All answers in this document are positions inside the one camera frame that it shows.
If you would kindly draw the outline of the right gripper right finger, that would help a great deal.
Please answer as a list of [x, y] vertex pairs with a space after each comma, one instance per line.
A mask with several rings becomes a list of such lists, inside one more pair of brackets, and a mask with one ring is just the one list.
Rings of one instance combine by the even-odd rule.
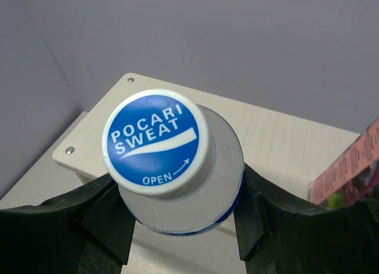
[[378, 272], [376, 200], [329, 210], [246, 167], [233, 215], [247, 273]]

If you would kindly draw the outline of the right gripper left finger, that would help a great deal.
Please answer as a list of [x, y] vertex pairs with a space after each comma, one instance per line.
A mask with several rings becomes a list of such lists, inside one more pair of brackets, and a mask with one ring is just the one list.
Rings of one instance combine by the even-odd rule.
[[135, 218], [110, 176], [1, 210], [1, 273], [120, 273]]

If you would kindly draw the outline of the Pocari Sweat bottle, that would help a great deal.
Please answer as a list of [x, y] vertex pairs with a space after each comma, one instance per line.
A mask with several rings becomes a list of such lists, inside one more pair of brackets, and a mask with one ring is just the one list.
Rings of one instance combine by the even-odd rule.
[[157, 233], [205, 233], [242, 194], [245, 163], [234, 129], [175, 91], [150, 89], [121, 102], [104, 125], [101, 151], [127, 208]]

